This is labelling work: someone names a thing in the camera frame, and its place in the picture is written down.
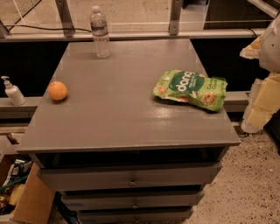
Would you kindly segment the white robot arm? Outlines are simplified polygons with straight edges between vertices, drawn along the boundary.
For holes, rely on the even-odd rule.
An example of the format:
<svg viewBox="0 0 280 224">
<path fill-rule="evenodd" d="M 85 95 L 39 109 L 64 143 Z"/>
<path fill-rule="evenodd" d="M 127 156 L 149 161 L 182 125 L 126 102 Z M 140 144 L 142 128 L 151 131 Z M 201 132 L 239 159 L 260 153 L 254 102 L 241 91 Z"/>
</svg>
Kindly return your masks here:
<svg viewBox="0 0 280 224">
<path fill-rule="evenodd" d="M 243 114 L 241 129 L 249 134 L 263 129 L 280 109 L 280 15 L 265 32 L 240 52 L 245 59 L 259 59 L 261 68 L 269 71 L 264 80 L 256 79 Z"/>
</svg>

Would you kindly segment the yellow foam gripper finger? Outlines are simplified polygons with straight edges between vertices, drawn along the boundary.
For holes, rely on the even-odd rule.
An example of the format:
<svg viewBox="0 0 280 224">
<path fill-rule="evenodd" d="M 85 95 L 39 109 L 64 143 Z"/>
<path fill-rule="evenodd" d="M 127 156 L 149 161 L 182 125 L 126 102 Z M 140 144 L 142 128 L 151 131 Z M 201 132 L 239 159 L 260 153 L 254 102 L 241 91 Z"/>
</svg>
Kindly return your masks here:
<svg viewBox="0 0 280 224">
<path fill-rule="evenodd" d="M 280 109 L 280 73 L 270 73 L 264 80 L 256 79 L 248 96 L 241 129 L 249 134 L 263 129 Z"/>
<path fill-rule="evenodd" d="M 243 48 L 240 52 L 240 56 L 245 59 L 258 59 L 259 58 L 259 49 L 260 42 L 263 36 L 257 37 L 253 42 Z"/>
</svg>

